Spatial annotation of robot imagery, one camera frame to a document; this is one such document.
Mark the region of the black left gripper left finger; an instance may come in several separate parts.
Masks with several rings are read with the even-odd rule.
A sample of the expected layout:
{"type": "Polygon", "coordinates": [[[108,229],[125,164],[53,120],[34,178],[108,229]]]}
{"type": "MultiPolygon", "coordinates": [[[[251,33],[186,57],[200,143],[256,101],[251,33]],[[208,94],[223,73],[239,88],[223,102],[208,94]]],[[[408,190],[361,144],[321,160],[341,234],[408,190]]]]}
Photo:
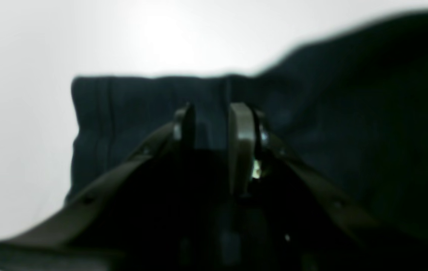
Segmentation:
{"type": "Polygon", "coordinates": [[[121,269],[124,253],[103,248],[76,247],[77,240],[102,221],[102,214],[124,183],[166,151],[192,146],[195,109],[177,109],[118,167],[101,175],[61,210],[26,232],[0,241],[0,269],[121,269]]]}

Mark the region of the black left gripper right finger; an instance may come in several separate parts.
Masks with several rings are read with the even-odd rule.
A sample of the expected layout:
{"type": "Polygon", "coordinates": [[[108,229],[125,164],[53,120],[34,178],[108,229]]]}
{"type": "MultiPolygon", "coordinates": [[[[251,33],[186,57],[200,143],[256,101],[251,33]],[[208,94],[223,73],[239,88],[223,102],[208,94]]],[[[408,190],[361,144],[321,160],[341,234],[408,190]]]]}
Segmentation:
{"type": "Polygon", "coordinates": [[[369,214],[245,103],[229,108],[229,183],[263,221],[255,259],[271,270],[428,271],[428,241],[369,214]]]}

